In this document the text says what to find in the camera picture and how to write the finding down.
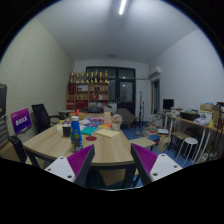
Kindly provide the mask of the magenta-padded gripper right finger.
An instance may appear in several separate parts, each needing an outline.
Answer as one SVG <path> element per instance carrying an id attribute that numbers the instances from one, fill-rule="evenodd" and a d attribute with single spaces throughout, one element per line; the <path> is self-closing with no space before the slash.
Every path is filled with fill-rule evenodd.
<path id="1" fill-rule="evenodd" d="M 134 143 L 131 144 L 131 154 L 143 185 L 157 181 L 182 169 L 165 153 L 157 155 Z"/>

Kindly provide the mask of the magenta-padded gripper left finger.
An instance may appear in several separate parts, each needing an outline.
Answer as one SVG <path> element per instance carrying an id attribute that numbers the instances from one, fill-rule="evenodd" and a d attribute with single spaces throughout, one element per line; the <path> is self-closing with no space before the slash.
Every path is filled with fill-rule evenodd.
<path id="1" fill-rule="evenodd" d="M 57 158 L 46 168 L 46 171 L 76 185 L 84 186 L 94 155 L 94 145 L 90 145 L 69 157 Z"/>

